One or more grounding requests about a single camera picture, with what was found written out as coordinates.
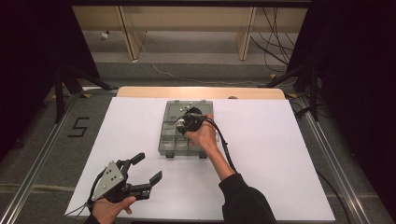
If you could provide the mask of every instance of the black sleeve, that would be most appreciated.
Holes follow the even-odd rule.
[[[100,223],[98,222],[98,220],[96,220],[96,218],[92,214],[90,214],[87,220],[85,220],[84,224],[100,224]]]
[[[230,175],[219,183],[225,198],[222,206],[224,223],[276,223],[264,195],[249,187],[240,174]]]

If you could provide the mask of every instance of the table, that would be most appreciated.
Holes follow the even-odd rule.
[[[158,152],[166,101],[203,98],[213,101],[215,121],[229,143],[236,169],[250,186],[263,192],[278,221],[334,221],[282,91],[248,88],[121,88],[107,110],[66,213],[85,202],[96,173],[109,161],[145,152],[146,158],[130,168],[128,182],[146,183],[160,170],[163,179],[149,200],[133,205],[134,220],[221,221],[224,199],[210,160],[166,159]],[[81,216],[88,214],[84,210]],[[121,213],[119,217],[129,216]]]

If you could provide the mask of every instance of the gray floor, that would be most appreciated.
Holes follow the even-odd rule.
[[[271,75],[282,75],[286,66],[266,56],[253,43],[250,43],[246,61],[239,61],[233,34],[230,33],[180,33],[148,32],[144,50],[137,62],[128,58],[125,43],[117,32],[111,32],[108,40],[101,40],[101,32],[85,32],[92,56],[97,62],[103,81],[114,86],[239,86],[256,88],[271,81]],[[290,35],[295,40],[297,35]],[[254,39],[265,46],[256,34]],[[282,45],[293,47],[285,36]],[[269,48],[282,57],[279,48]],[[285,93],[293,93],[293,79],[278,86]],[[83,86],[93,86],[81,80]],[[114,92],[87,91],[89,98],[78,98],[72,105],[72,97],[64,99],[72,105],[59,137],[51,148],[49,158],[40,172],[29,197],[22,208],[16,223],[80,223],[81,220],[64,217],[64,211],[73,194],[85,161],[89,157],[95,137],[105,117],[107,107]],[[0,209],[4,211],[13,198],[18,185],[29,172],[40,149],[44,146],[55,120],[55,100],[53,91],[43,107],[24,133],[24,147],[15,147],[5,159],[0,161]],[[290,101],[295,110],[301,109],[300,99]],[[79,133],[72,127],[77,118],[89,118],[80,124],[88,127],[83,137],[70,138]],[[307,116],[297,119],[303,138],[317,168],[335,187],[336,194],[329,185],[320,179],[322,187],[334,211],[336,222],[347,223],[345,211],[338,202],[339,195],[346,205],[340,188],[333,177],[314,136]],[[329,140],[334,154],[345,172],[352,188],[359,196],[363,209],[372,223],[394,223],[375,191],[361,171],[358,163],[349,155],[347,143],[339,131],[331,113],[325,106],[319,109],[319,124]],[[356,222],[347,208],[351,223]]]

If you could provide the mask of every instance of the hand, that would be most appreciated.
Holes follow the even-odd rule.
[[[213,114],[206,115],[209,119],[213,120]],[[216,130],[210,123],[204,121],[201,128],[196,132],[185,132],[184,135],[194,142],[197,146],[201,147],[206,154],[213,149],[217,148],[216,143]]]
[[[112,224],[122,210],[131,215],[132,210],[129,206],[134,202],[136,202],[136,197],[134,196],[126,198],[119,203],[111,203],[107,199],[101,199],[93,205],[92,214],[99,223]]]

